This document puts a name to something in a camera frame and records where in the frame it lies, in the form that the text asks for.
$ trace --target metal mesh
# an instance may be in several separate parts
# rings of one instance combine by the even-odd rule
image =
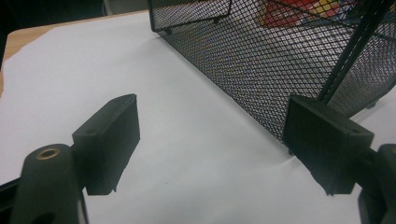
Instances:
[[[290,94],[318,98],[368,8],[353,0],[151,0],[149,5],[152,30],[277,139]],[[377,32],[393,32],[394,37],[394,21],[388,18]],[[363,98],[358,91],[348,97],[344,92],[356,79],[364,79],[360,64],[372,63],[374,72],[367,77],[384,75],[387,83],[394,81],[394,53],[377,48],[384,42],[395,44],[379,35],[373,38],[334,94],[333,108],[349,112],[356,109],[349,101]],[[377,63],[373,49],[387,62]],[[388,70],[376,73],[383,65]],[[375,92],[383,92],[383,86],[369,84]]]

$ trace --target wire mesh container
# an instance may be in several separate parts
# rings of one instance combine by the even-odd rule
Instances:
[[[395,85],[395,0],[148,5],[152,31],[279,140],[291,94],[351,117]]]

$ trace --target white surface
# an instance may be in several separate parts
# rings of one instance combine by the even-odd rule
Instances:
[[[86,197],[100,223],[360,223],[275,138],[149,29],[147,13],[51,30],[6,61],[0,183],[31,151],[136,93],[141,141],[117,193]],[[355,120],[394,142],[395,94]]]

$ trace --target black mesh basket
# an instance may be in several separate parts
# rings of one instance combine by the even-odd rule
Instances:
[[[395,85],[394,0],[148,0],[151,29],[281,139],[290,94],[351,117]]]

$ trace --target wooden table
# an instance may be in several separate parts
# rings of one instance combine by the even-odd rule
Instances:
[[[46,26],[38,26],[38,27],[26,28],[26,29],[21,29],[21,30],[17,30],[17,31],[12,32],[7,37],[6,50],[4,52],[2,68],[0,70],[0,97],[1,97],[1,95],[3,93],[3,90],[4,90],[4,78],[3,78],[4,61],[9,59],[12,55],[18,53],[18,51],[20,51],[20,49],[23,46],[25,46],[25,45],[31,43],[32,41],[36,40],[37,38],[39,38],[40,36],[42,36],[46,32],[50,31],[51,29],[53,29],[55,27],[59,27],[59,26],[71,25],[71,24],[81,23],[81,22],[85,22],[85,21],[98,21],[98,20],[103,20],[103,19],[107,19],[107,18],[132,15],[132,14],[141,13],[141,12],[146,12],[146,10],[138,11],[138,12],[125,13],[125,14],[120,14],[120,15],[101,17],[101,18],[82,20],[82,21],[70,21],[70,22],[58,23],[58,24],[52,24],[52,25],[46,25]]]

